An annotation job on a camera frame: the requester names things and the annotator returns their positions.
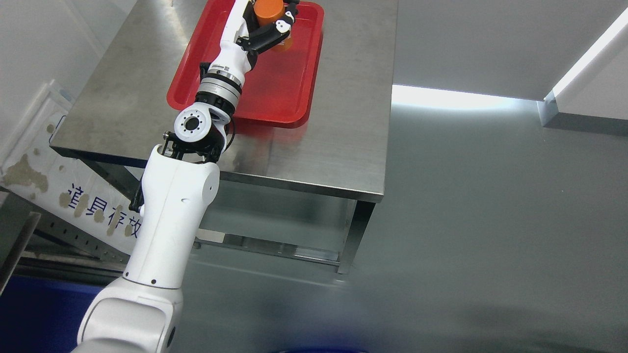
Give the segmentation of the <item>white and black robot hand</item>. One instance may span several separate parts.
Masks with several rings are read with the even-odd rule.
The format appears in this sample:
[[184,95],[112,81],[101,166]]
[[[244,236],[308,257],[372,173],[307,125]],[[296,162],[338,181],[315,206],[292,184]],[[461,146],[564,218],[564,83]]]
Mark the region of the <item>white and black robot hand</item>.
[[236,0],[219,42],[220,52],[211,63],[200,65],[201,78],[222,74],[239,85],[252,70],[259,54],[284,42],[296,22],[298,0],[281,0],[280,17],[266,25],[254,13],[255,0]]

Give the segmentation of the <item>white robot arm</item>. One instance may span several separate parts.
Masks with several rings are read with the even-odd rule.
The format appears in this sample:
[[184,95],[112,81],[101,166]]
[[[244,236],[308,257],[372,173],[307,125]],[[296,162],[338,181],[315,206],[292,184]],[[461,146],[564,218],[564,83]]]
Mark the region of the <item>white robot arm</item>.
[[141,181],[142,225],[121,277],[88,307],[76,353],[166,353],[183,308],[182,281],[198,227],[220,183],[217,162],[249,63],[201,66],[192,105],[155,146]]

